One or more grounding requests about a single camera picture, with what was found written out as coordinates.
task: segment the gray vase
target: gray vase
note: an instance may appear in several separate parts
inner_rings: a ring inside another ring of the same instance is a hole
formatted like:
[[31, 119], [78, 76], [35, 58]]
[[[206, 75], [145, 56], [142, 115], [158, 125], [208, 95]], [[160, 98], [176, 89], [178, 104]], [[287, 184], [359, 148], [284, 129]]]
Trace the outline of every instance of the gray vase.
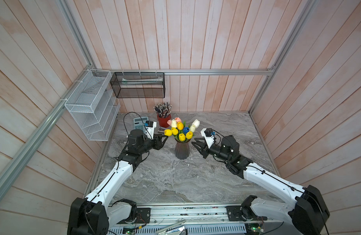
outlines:
[[175, 156], [179, 159], [186, 159], [189, 156], [189, 145], [188, 142], [178, 142], [175, 146]]

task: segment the white tulip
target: white tulip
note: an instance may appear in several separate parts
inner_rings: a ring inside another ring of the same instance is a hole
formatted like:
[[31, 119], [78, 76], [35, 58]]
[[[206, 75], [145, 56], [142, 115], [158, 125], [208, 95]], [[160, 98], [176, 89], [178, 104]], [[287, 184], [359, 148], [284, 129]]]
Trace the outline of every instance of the white tulip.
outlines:
[[190, 131], [190, 132], [194, 133], [195, 130], [196, 130], [195, 125], [191, 125], [191, 126], [189, 127], [189, 131]]
[[196, 119], [196, 120], [192, 123], [192, 125], [194, 125], [195, 128], [198, 128], [199, 125], [200, 125], [200, 121]]
[[171, 127], [177, 128], [177, 121], [175, 121], [175, 119], [171, 121]]

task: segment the marble tabletop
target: marble tabletop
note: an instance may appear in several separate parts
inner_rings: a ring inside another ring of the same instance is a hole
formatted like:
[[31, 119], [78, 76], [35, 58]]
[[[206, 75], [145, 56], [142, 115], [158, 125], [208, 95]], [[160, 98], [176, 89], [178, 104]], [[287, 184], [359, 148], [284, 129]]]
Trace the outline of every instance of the marble tabletop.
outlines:
[[[140, 113], [155, 121], [155, 113]], [[123, 125], [124, 114], [118, 115], [108, 155], [102, 167], [100, 183], [115, 165], [126, 143], [126, 130]], [[133, 129], [132, 119], [136, 114], [126, 116], [128, 132]], [[246, 112], [181, 112], [172, 113], [186, 123], [198, 119], [200, 126], [194, 137], [201, 137], [200, 131], [211, 127], [223, 135], [234, 135], [240, 144], [240, 153], [251, 158], [266, 170], [275, 173], [273, 164], [267, 155], [258, 133]], [[175, 139], [170, 136], [161, 150], [151, 150], [148, 159], [141, 163], [116, 193], [114, 199], [122, 198], [137, 203], [242, 203], [249, 195], [266, 200], [278, 200], [275, 195], [262, 187], [241, 179], [228, 171], [225, 165], [213, 157], [206, 159], [190, 145], [190, 156], [180, 160], [174, 155]]]

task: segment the wooden plank wall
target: wooden plank wall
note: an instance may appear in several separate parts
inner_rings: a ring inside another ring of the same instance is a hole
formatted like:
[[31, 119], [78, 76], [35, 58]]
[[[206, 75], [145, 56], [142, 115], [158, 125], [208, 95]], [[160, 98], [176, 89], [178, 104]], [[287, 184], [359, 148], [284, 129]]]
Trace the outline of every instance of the wooden plank wall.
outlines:
[[[0, 0], [0, 173], [87, 61], [52, 0]], [[100, 152], [66, 112], [0, 203], [0, 234], [65, 234]]]
[[323, 194], [329, 232], [361, 234], [360, 0], [320, 1], [253, 118], [281, 176]]
[[[68, 0], [98, 68], [269, 68], [305, 0]], [[263, 76], [166, 77], [164, 99], [121, 111], [249, 110]]]

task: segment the wall-mounted basket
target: wall-mounted basket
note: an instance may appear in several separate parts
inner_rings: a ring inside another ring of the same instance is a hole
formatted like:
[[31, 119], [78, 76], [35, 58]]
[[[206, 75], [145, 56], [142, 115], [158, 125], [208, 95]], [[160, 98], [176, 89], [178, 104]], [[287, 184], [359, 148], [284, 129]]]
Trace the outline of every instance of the wall-mounted basket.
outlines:
[[113, 90], [105, 91], [110, 71], [90, 70], [65, 103], [88, 140], [107, 141], [120, 108]]
[[164, 98], [164, 73], [115, 72], [111, 86], [117, 98]]
[[65, 102], [65, 107], [70, 112], [93, 113], [110, 80], [110, 71], [89, 70]]

